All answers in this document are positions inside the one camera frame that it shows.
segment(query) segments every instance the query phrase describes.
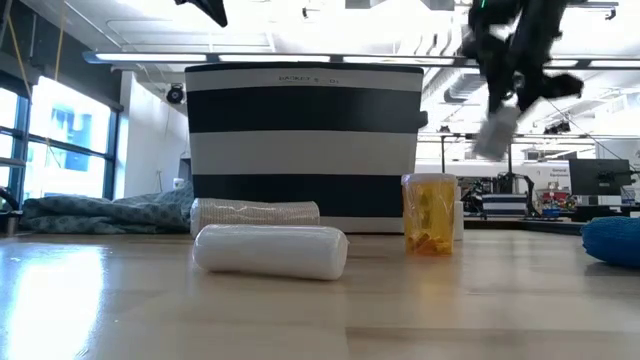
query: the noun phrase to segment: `wooden table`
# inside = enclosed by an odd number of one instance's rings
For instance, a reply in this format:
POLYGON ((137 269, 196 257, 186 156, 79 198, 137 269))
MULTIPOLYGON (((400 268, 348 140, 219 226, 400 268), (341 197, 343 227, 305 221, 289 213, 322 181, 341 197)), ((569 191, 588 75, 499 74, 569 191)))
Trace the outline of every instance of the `wooden table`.
POLYGON ((350 240, 337 282, 207 274, 188 237, 0 240, 0 358, 638 359, 640 274, 579 237, 350 240))

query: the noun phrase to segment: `computer monitor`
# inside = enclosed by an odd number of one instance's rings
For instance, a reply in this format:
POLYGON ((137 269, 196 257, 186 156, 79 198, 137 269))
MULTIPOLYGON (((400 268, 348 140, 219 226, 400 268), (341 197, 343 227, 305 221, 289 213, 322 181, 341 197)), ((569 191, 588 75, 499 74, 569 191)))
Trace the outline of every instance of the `computer monitor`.
POLYGON ((629 160, 570 159, 569 173, 573 195, 618 196, 631 185, 629 160))

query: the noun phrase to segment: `black stripe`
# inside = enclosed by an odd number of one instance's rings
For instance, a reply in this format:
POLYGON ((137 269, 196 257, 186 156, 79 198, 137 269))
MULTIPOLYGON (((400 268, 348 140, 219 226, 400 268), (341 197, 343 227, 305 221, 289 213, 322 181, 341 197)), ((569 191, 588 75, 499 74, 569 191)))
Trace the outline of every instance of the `black stripe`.
POLYGON ((485 204, 526 204, 526 197, 482 197, 485 204))
POLYGON ((188 94, 189 131, 335 130, 416 134, 421 93, 278 86, 188 94))
POLYGON ((351 63, 322 63, 322 62, 237 62, 218 63, 191 66, 185 72, 216 71, 216 70, 240 70, 240 69, 332 69, 332 70, 361 70, 361 71, 386 71, 402 72, 410 74, 424 74, 419 66, 406 65, 380 65, 380 64, 351 64, 351 63))
POLYGON ((193 175, 197 198, 315 201, 321 216, 402 217, 400 176, 193 175))
POLYGON ((522 210, 484 210, 487 215, 524 215, 525 209, 522 210))

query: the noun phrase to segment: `gray cloth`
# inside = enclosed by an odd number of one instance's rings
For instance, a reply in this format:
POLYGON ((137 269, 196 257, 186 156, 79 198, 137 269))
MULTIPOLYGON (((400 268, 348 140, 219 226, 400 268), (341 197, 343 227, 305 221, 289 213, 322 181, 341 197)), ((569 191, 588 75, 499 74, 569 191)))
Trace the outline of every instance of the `gray cloth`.
POLYGON ((48 234, 188 233, 193 186, 178 190, 107 200, 51 196, 24 202, 20 225, 48 234))

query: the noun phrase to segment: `blue sponge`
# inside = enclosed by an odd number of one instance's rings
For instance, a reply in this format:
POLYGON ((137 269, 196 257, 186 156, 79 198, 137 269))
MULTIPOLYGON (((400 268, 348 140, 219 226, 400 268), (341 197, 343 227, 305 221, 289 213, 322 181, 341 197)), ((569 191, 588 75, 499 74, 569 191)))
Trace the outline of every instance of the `blue sponge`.
POLYGON ((582 228, 587 254, 612 265, 640 267, 640 219, 607 217, 582 228))

